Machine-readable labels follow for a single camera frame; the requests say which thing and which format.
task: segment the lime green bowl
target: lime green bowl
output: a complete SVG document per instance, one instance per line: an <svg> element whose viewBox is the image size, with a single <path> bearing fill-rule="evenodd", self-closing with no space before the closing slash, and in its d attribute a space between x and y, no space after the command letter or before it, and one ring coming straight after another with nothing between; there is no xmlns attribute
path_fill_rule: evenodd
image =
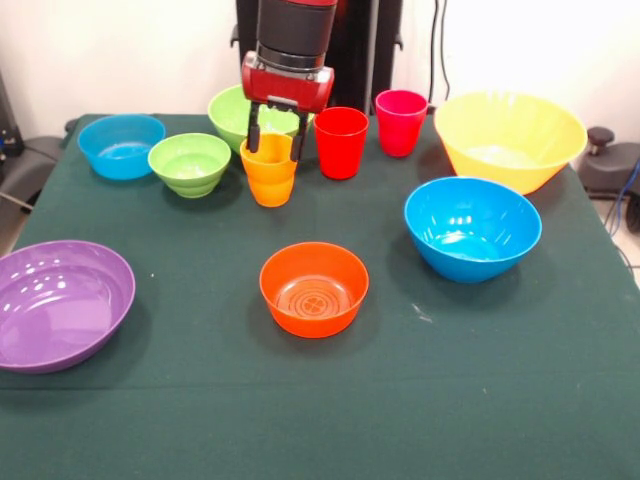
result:
<svg viewBox="0 0 640 480"><path fill-rule="evenodd" d="M218 137L184 133L166 138L149 152L149 166L181 197L211 193L229 165L231 150Z"/></svg>
<svg viewBox="0 0 640 480"><path fill-rule="evenodd" d="M242 85L223 90L209 102L211 123L234 152L240 154L240 144L247 137L251 102L244 96ZM309 115L311 126L313 114ZM284 133L293 136L298 131L298 116L293 112L280 112L275 108L260 106L258 124L261 133Z"/></svg>

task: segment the plastic cup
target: plastic cup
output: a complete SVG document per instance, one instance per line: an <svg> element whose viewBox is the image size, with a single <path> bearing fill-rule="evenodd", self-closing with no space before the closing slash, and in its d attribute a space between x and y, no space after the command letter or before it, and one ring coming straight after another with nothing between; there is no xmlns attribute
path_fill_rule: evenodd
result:
<svg viewBox="0 0 640 480"><path fill-rule="evenodd" d="M249 189L258 205L280 207L289 201L297 162L291 161L293 139L280 133L260 135L260 147L252 153L245 139L240 158L249 179Z"/></svg>
<svg viewBox="0 0 640 480"><path fill-rule="evenodd" d="M409 90L386 90L376 97L378 132L382 150L392 157L406 157L418 143L429 102Z"/></svg>
<svg viewBox="0 0 640 480"><path fill-rule="evenodd" d="M358 173L369 119L360 110L332 107L315 118L320 171L334 180Z"/></svg>

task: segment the light blue bowl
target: light blue bowl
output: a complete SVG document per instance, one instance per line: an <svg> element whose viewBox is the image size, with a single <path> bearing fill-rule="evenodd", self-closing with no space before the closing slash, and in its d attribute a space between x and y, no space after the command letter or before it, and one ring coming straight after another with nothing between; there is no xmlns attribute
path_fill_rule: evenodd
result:
<svg viewBox="0 0 640 480"><path fill-rule="evenodd" d="M166 134L162 122L149 115L111 115L84 127L78 147L99 175L132 180L151 173L149 150Z"/></svg>
<svg viewBox="0 0 640 480"><path fill-rule="evenodd" d="M477 178L446 177L409 196L404 217L422 257L454 282L477 283L516 265L540 240L536 208L519 193Z"/></svg>

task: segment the red cup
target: red cup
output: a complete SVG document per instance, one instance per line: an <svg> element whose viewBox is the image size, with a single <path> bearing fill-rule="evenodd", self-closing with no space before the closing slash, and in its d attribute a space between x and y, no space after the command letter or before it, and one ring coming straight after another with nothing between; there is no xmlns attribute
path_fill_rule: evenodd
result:
<svg viewBox="0 0 640 480"><path fill-rule="evenodd" d="M378 135L387 155L406 157L413 151L428 106L426 98L409 90L386 90L378 94Z"/></svg>
<svg viewBox="0 0 640 480"><path fill-rule="evenodd" d="M320 171L334 180L345 180L358 173L369 119L360 110L331 107L314 119L320 157Z"/></svg>

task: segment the bowl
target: bowl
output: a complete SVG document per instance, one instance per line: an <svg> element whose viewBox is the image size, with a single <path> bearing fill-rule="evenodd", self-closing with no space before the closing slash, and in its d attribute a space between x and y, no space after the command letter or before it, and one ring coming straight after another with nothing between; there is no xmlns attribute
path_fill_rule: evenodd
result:
<svg viewBox="0 0 640 480"><path fill-rule="evenodd" d="M149 115L111 115L84 127L78 147L97 174L132 180L151 173L147 155L165 136L162 122Z"/></svg>
<svg viewBox="0 0 640 480"><path fill-rule="evenodd" d="M425 183L407 199L404 217L427 263L461 283L504 273L535 247L542 233L540 215L529 200L478 178Z"/></svg>
<svg viewBox="0 0 640 480"><path fill-rule="evenodd" d="M209 102L208 113L211 123L220 137L238 155L240 144L247 137L250 110L251 102L244 96L242 85L223 90ZM310 114L307 126L310 126L312 121L313 114ZM298 131L299 119L293 112L281 112L261 105L258 124L261 133L284 133L293 136Z"/></svg>
<svg viewBox="0 0 640 480"><path fill-rule="evenodd" d="M260 272L260 290L275 321L305 338L328 337L347 328L368 288L364 263L330 243L285 247Z"/></svg>
<svg viewBox="0 0 640 480"><path fill-rule="evenodd" d="M134 294L131 267L96 243L40 243L1 258L0 369L49 373L88 359Z"/></svg>
<svg viewBox="0 0 640 480"><path fill-rule="evenodd" d="M218 185L231 150L220 138L204 133L169 137L149 152L149 165L181 197L200 198Z"/></svg>
<svg viewBox="0 0 640 480"><path fill-rule="evenodd" d="M513 92L473 92L435 113L435 128L458 175L501 183L526 195L587 145L582 122L555 103Z"/></svg>

